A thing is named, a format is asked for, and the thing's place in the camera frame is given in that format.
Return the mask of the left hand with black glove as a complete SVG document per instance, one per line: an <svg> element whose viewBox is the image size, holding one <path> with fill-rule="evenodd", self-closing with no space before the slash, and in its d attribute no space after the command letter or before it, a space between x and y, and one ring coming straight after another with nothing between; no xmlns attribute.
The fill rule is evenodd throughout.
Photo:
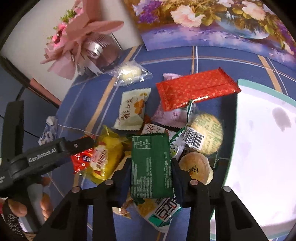
<svg viewBox="0 0 296 241"><path fill-rule="evenodd" d="M1 190L1 203L5 221L1 225L1 240L27 240L19 226L18 220L29 211L33 211L28 197L27 188L32 184L41 184L43 187L51 183L49 177L23 178L17 180L9 188Z"/></svg>

